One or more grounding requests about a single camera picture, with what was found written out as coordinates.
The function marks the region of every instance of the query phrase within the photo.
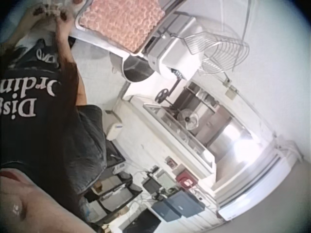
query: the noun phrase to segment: white lettering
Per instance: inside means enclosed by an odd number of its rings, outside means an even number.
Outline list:
[[[3,98],[0,97],[0,115],[2,113]]]
[[[28,80],[32,81],[30,85],[27,85]],[[21,98],[24,98],[26,96],[26,90],[29,90],[35,86],[36,81],[37,79],[35,77],[23,78],[23,86],[21,88],[21,93],[20,93]]]
[[[56,58],[54,55],[49,53],[44,54],[41,49],[36,51],[37,59],[46,63],[56,63]]]
[[[34,111],[35,111],[35,101],[36,100],[37,99],[26,99],[26,100],[23,100],[19,104],[19,106],[18,106],[18,114],[21,117],[34,117],[35,116]],[[27,102],[30,102],[28,114],[23,111],[24,104],[27,103]]]
[[[55,96],[55,94],[52,91],[52,85],[56,82],[57,82],[57,80],[51,80],[51,81],[49,81],[48,86],[47,86],[47,91],[48,91],[49,95],[53,96],[53,97]]]
[[[37,55],[37,59],[39,59],[40,61],[42,61],[42,50],[41,50],[41,49],[38,49],[38,50],[37,50],[36,55]]]
[[[41,84],[37,84],[35,87],[36,89],[44,89],[46,88],[46,81],[49,79],[49,78],[46,78],[46,77],[40,77],[40,79],[42,79],[41,81]]]
[[[1,84],[0,84],[0,93],[8,93],[12,90],[11,86],[12,86],[12,82],[14,79],[3,79],[1,80]]]
[[[10,101],[4,103],[4,105],[3,105],[3,108],[4,108],[3,114],[4,115],[10,114],[10,112],[11,112],[10,105],[11,105]]]
[[[18,102],[18,100],[15,100],[15,101],[12,101],[12,104],[13,104],[13,106],[12,106],[12,113],[16,113],[16,105],[17,105],[17,102]]]
[[[15,86],[14,86],[14,91],[19,90],[19,81],[22,80],[22,78],[17,78],[15,79]]]

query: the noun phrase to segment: white tiled floor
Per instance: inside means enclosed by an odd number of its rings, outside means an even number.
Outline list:
[[[87,102],[112,110],[125,79],[112,73],[109,52],[76,40],[72,54],[86,87]]]

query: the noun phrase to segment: white wall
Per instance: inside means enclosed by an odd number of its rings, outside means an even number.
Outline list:
[[[191,0],[181,10],[221,20],[221,2]],[[241,36],[247,0],[223,3],[225,24]],[[288,1],[252,3],[245,36],[250,54],[227,74],[276,133],[294,140],[310,161],[310,27]],[[209,86],[208,80],[199,79]]]
[[[297,163],[257,206],[208,233],[300,233],[311,218],[311,165]]]

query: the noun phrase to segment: black t-shirt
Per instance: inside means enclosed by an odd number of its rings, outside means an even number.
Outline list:
[[[44,164],[50,107],[61,85],[56,47],[39,39],[34,46],[17,47],[15,60],[0,84],[1,168],[17,168],[38,185]],[[76,193],[88,189],[106,167],[102,111],[78,106],[63,135],[64,161]]]

